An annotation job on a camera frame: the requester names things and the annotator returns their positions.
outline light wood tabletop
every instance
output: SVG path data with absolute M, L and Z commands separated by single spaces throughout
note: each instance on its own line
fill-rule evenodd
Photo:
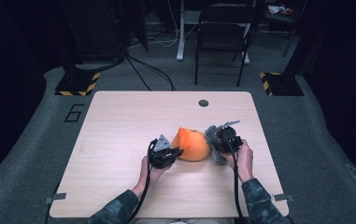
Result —
M 199 105 L 207 100 L 208 106 Z M 232 127 L 253 149 L 253 173 L 270 194 L 283 193 L 253 99 L 244 91 L 99 91 L 90 105 L 53 202 L 52 217 L 90 217 L 131 189 L 139 178 L 150 141 L 170 142 L 179 127 L 204 132 L 209 126 L 240 120 Z M 248 215 L 239 185 L 242 213 Z M 275 202 L 283 216 L 285 201 Z M 136 217 L 238 217 L 234 174 L 212 155 L 203 161 L 177 159 L 149 189 Z

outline stand base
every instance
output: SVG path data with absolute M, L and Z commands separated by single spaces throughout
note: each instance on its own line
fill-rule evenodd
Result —
M 285 78 L 280 73 L 261 73 L 265 93 L 272 96 L 304 96 L 296 79 Z
M 90 95 L 99 76 L 99 73 L 88 72 L 64 74 L 55 88 L 55 95 Z

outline chair backrest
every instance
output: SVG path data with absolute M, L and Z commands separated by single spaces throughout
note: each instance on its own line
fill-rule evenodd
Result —
M 203 22 L 252 23 L 256 15 L 255 7 L 247 4 L 216 3 L 204 7 L 199 24 Z

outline orange object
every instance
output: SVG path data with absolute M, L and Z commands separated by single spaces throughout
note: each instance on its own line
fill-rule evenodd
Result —
M 172 147 L 179 147 L 184 150 L 180 158 L 185 161 L 201 161 L 210 152 L 209 144 L 206 142 L 203 133 L 182 127 L 178 129 L 178 133 L 171 144 Z

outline sleeve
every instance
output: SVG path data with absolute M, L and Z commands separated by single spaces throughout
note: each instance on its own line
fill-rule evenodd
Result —
M 271 196 L 258 179 L 242 183 L 250 223 L 289 223 L 271 203 Z
M 126 190 L 105 207 L 93 214 L 86 224 L 119 224 L 127 223 L 130 215 L 139 203 L 131 190 Z

